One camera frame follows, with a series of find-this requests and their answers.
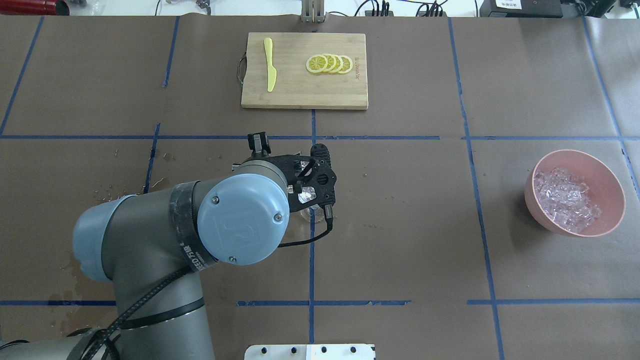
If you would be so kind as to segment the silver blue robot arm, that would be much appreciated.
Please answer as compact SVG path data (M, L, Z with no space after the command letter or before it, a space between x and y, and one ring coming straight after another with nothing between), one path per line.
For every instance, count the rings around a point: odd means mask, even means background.
M3 342L3 360L212 360L200 273L253 265L284 241L290 215L335 203L330 152L271 155L266 133L247 135L249 158L226 177L130 194L86 210L72 234L85 275L114 285L117 318L54 341Z

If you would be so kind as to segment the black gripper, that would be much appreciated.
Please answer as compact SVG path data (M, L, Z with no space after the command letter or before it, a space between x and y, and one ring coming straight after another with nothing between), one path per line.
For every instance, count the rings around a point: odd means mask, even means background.
M285 193L288 199L293 199L295 194L291 196L290 191L293 190L292 185L294 185L295 182L294 160L309 161L309 167L311 167L313 166L313 157L301 155L300 153L270 156L272 149L266 132L248 134L247 143L251 151L250 160L259 161L262 166L274 166L275 171L281 174L282 182L285 183Z

